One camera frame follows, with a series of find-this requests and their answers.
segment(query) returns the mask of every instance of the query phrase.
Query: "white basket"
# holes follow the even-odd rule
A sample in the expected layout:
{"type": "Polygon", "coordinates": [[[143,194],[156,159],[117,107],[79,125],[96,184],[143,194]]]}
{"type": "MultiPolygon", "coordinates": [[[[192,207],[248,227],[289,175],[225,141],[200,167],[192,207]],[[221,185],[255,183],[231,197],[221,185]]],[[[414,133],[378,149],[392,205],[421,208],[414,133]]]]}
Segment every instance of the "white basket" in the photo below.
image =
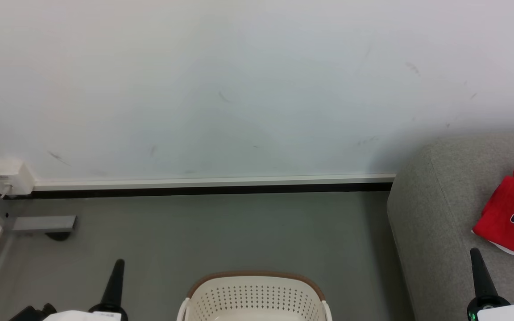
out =
{"type": "Polygon", "coordinates": [[[303,276],[225,272],[206,276],[188,293],[177,321],[332,321],[324,295],[303,276]]]}

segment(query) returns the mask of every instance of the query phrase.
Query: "power outlet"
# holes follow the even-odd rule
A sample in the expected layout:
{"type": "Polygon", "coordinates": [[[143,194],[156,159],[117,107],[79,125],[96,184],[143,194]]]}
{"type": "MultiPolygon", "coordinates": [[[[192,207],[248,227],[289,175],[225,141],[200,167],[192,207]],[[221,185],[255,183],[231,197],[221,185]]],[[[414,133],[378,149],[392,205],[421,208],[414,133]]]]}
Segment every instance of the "power outlet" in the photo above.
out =
{"type": "Polygon", "coordinates": [[[4,191],[6,185],[12,186],[8,195],[27,195],[33,191],[35,179],[22,160],[0,159],[0,193],[4,191]]]}

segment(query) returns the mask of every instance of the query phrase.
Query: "black baseboard strip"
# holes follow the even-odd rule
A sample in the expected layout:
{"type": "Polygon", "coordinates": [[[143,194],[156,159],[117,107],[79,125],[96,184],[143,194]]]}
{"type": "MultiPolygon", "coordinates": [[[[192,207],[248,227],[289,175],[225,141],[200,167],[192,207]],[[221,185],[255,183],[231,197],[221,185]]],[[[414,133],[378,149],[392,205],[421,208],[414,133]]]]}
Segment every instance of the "black baseboard strip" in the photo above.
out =
{"type": "Polygon", "coordinates": [[[82,191],[34,191],[30,195],[5,197],[5,199],[58,199],[93,197],[138,197],[205,194],[247,193],[308,193],[308,192],[360,192],[390,191],[392,183],[350,183],[310,185],[169,187],[164,189],[88,189],[82,191]]]}

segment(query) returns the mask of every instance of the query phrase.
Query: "sofa cushion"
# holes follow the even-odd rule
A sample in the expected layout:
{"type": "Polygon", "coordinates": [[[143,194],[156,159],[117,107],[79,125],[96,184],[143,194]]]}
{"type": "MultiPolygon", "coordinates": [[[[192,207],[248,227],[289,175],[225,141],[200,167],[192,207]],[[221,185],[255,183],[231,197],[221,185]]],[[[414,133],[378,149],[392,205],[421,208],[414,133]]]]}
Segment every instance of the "sofa cushion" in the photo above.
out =
{"type": "Polygon", "coordinates": [[[467,319],[473,247],[514,303],[514,256],[471,233],[513,168],[514,134],[460,136],[426,146],[396,176],[388,217],[418,321],[467,319]]]}

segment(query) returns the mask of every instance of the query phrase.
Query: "white wall trim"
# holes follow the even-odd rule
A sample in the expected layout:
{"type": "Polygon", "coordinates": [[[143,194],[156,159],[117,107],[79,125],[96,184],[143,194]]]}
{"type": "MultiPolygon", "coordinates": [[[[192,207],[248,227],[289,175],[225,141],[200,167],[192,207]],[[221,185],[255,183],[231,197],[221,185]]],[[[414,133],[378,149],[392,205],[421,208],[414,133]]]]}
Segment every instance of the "white wall trim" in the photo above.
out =
{"type": "Polygon", "coordinates": [[[34,190],[73,191],[85,189],[163,189],[171,187],[390,183],[394,181],[394,177],[396,177],[395,173],[374,173],[277,177],[137,179],[121,181],[36,181],[34,190]]]}

